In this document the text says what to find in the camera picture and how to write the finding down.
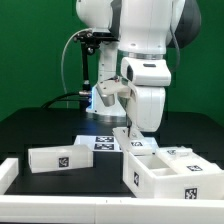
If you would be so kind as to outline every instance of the black table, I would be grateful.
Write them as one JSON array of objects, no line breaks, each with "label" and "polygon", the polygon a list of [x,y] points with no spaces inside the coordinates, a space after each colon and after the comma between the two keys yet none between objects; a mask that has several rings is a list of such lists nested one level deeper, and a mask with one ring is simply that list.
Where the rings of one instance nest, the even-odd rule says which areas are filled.
[{"label": "black table", "polygon": [[[125,126],[88,119],[75,109],[24,108],[0,122],[0,161],[19,158],[20,174],[6,194],[133,196],[122,181],[122,153],[94,152],[94,167],[32,174],[28,148],[72,145],[76,135],[112,135]],[[197,113],[165,112],[159,130],[145,134],[160,147],[190,147],[224,169],[224,128]]]}]

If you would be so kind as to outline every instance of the white box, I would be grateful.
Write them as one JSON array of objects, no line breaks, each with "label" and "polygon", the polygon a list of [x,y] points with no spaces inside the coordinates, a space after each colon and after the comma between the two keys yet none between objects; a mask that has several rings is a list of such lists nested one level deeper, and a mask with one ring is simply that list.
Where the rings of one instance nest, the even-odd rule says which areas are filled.
[{"label": "white box", "polygon": [[93,152],[86,145],[29,149],[32,173],[93,167]]},{"label": "white box", "polygon": [[224,172],[217,165],[200,158],[199,161],[202,162],[200,166],[203,165],[204,170],[189,169],[188,172],[186,171],[188,168],[183,167],[191,164],[190,160],[186,159],[187,162],[182,161],[182,164],[181,161],[178,163],[178,160],[174,161],[175,163],[169,166],[167,163],[170,161],[165,163],[157,155],[134,156],[131,152],[126,152],[123,180],[138,198],[209,200],[224,198]]}]

